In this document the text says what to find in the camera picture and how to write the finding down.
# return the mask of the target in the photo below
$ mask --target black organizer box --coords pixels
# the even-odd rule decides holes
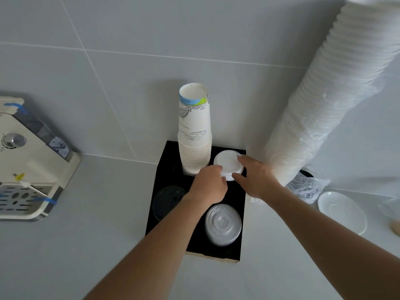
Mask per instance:
[[[215,156],[223,151],[231,148],[224,148],[213,146],[211,149],[210,164],[213,164]],[[246,154],[245,150],[232,149],[240,154]],[[246,176],[246,169],[244,169],[243,176]],[[175,141],[167,141],[161,156],[160,162],[157,166],[156,179],[153,186],[152,200],[150,204],[149,216],[147,220],[146,235],[158,224],[158,220],[153,215],[153,200],[154,196],[164,187],[170,185],[177,185],[189,191],[194,177],[185,176],[182,172],[182,163],[180,161],[178,143]],[[228,181],[228,190],[224,199],[220,202],[232,206],[240,215],[243,225],[244,215],[244,201],[246,192],[236,181]],[[240,250],[242,247],[242,232],[239,237],[230,245],[219,247],[213,245],[207,238],[204,231],[204,221],[206,213],[200,218],[196,228],[192,234],[188,247],[186,249],[188,254],[197,256],[207,256],[218,260],[227,260],[230,262],[237,262],[240,260]]]

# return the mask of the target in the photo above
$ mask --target right arm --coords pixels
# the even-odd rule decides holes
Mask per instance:
[[[251,197],[283,219],[345,300],[400,299],[400,259],[309,206],[273,176],[268,164],[238,157],[247,177],[232,174]]]

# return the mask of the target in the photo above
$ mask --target wooden edge of box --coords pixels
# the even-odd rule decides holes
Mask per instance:
[[[222,259],[222,258],[217,258],[217,257],[210,257],[210,256],[206,256],[206,255],[203,255],[203,254],[192,253],[192,252],[186,252],[186,255],[204,257],[204,258],[218,260],[218,261],[221,261],[221,262],[229,262],[229,263],[238,263],[239,262],[239,260],[233,260],[233,259],[229,259],[229,258]]]

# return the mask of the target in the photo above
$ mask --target silver knob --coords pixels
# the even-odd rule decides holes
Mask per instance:
[[[18,148],[26,144],[26,138],[20,134],[9,133],[1,139],[6,148]]]

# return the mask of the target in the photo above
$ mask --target person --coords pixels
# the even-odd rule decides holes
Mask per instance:
[[[268,164],[238,157],[248,195],[283,219],[343,299],[400,299],[400,259],[310,207],[273,176]],[[227,191],[221,166],[202,168],[182,201],[90,291],[84,300],[166,299],[200,217]]]

